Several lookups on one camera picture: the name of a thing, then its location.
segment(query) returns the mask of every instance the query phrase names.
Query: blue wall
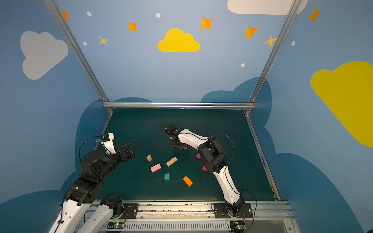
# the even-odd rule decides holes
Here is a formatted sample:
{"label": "blue wall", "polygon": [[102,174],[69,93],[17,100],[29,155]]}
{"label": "blue wall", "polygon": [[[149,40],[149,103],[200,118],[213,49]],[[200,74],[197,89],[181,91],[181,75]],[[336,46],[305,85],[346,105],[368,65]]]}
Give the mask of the blue wall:
{"label": "blue wall", "polygon": [[28,232],[47,232],[80,171],[76,144],[100,134],[109,113],[68,45],[45,75],[25,75],[24,32],[47,32],[66,44],[42,0],[2,1],[0,20],[0,232],[15,232],[9,223],[17,217]]}
{"label": "blue wall", "polygon": [[[227,0],[57,2],[61,11],[68,12],[68,24],[111,101],[138,97],[153,102],[200,102],[212,91],[231,92],[260,75],[271,50],[265,42],[270,35],[276,38],[285,18],[236,14],[228,9]],[[200,29],[202,17],[213,18],[210,30]],[[127,21],[136,22],[137,31],[129,31]],[[258,28],[252,38],[243,37],[248,26]],[[172,28],[191,33],[200,49],[160,51],[158,42]],[[100,44],[100,37],[108,39],[108,46]],[[229,102],[224,96],[221,101]]]}
{"label": "blue wall", "polygon": [[[312,22],[315,7],[321,13]],[[250,112],[280,195],[290,201],[301,232],[373,228],[373,148],[349,133],[310,84],[318,70],[354,61],[373,64],[372,12],[372,1],[309,0]],[[351,91],[360,82],[358,74],[348,83]]]}

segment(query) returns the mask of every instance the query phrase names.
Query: rectangular block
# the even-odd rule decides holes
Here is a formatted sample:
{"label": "rectangular block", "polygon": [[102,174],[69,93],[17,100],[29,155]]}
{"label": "rectangular block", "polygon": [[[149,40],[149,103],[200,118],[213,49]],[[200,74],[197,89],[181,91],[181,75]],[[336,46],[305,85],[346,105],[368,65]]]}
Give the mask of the rectangular block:
{"label": "rectangular block", "polygon": [[167,164],[167,166],[169,167],[169,166],[171,166],[174,162],[176,162],[178,160],[178,158],[176,158],[176,157],[173,157],[170,161],[168,161],[166,164]]}
{"label": "rectangular block", "polygon": [[161,165],[160,165],[160,164],[157,164],[157,165],[155,165],[155,166],[152,166],[150,169],[151,169],[151,172],[158,171],[159,169],[161,169]]}
{"label": "rectangular block", "polygon": [[186,183],[189,187],[193,184],[193,182],[188,178],[188,176],[185,176],[185,177],[183,178],[183,180],[185,181],[185,183]]}

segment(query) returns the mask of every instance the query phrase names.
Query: star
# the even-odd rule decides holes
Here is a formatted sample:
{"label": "star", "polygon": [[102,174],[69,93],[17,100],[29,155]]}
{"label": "star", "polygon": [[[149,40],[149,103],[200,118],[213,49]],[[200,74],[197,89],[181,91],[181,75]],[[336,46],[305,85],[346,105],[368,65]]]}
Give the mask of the star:
{"label": "star", "polygon": [[272,47],[273,42],[274,42],[275,40],[277,40],[277,38],[273,39],[273,38],[272,38],[272,35],[270,35],[269,37],[270,37],[270,38],[269,38],[269,41],[265,42],[264,44],[270,44],[271,47]]}
{"label": "star", "polygon": [[212,22],[213,19],[205,19],[202,17],[202,25],[201,25],[201,28],[207,28],[208,30],[210,30],[210,24]]}
{"label": "star", "polygon": [[65,20],[70,21],[70,19],[69,19],[69,17],[68,17],[68,12],[67,12],[67,11],[66,11],[66,12],[63,12],[62,15],[63,15],[63,17],[65,18]]}
{"label": "star", "polygon": [[247,27],[247,32],[244,35],[244,37],[251,37],[252,38],[254,36],[254,32],[256,31],[256,29],[258,29],[258,28]]}
{"label": "star", "polygon": [[316,16],[318,16],[320,13],[321,11],[316,10],[316,7],[315,7],[315,9],[312,12],[312,15],[310,15],[308,19],[312,19],[312,22],[315,22]]}
{"label": "star", "polygon": [[105,40],[104,40],[104,39],[103,39],[103,38],[101,38],[101,37],[100,37],[100,39],[101,39],[101,42],[100,42],[100,44],[105,44],[106,46],[108,46],[108,45],[107,45],[107,43],[106,43],[106,41],[107,41],[108,39],[105,39]]}
{"label": "star", "polygon": [[128,31],[135,31],[135,32],[137,32],[137,29],[136,29],[136,24],[137,23],[130,23],[129,21],[127,21],[127,22],[128,22],[128,25],[129,25]]}

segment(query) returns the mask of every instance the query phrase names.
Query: dark green mat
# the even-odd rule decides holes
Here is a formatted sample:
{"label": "dark green mat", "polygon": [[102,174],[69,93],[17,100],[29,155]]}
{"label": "dark green mat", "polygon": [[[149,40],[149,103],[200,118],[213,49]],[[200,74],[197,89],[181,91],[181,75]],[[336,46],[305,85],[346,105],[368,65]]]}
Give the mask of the dark green mat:
{"label": "dark green mat", "polygon": [[[188,151],[172,149],[163,123],[176,123],[201,136],[228,135],[235,147],[229,171],[237,189],[250,190],[258,201],[274,200],[243,111],[207,109],[116,109],[106,133],[114,133],[115,145],[137,140],[137,152],[106,179],[98,198],[111,193],[125,200],[224,200],[215,176],[202,170],[202,161],[195,157],[198,151],[192,147]],[[229,161],[231,142],[224,135],[217,138]],[[151,162],[147,155],[153,157]],[[166,162],[174,156],[177,162],[167,167]],[[152,173],[150,167],[158,163],[162,168]],[[170,173],[169,181],[164,180],[165,173]],[[183,181],[184,176],[193,182],[191,187]],[[254,201],[248,192],[243,196]]]}

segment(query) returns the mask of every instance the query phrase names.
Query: yellow cloud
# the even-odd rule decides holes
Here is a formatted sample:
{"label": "yellow cloud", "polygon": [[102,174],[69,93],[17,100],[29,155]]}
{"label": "yellow cloud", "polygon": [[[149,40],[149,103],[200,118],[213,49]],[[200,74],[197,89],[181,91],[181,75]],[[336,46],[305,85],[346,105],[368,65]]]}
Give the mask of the yellow cloud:
{"label": "yellow cloud", "polygon": [[163,52],[196,52],[200,49],[200,44],[194,40],[192,34],[183,32],[179,28],[172,28],[158,42],[158,49]]}
{"label": "yellow cloud", "polygon": [[373,147],[373,65],[349,62],[319,70],[311,86],[357,141]]}

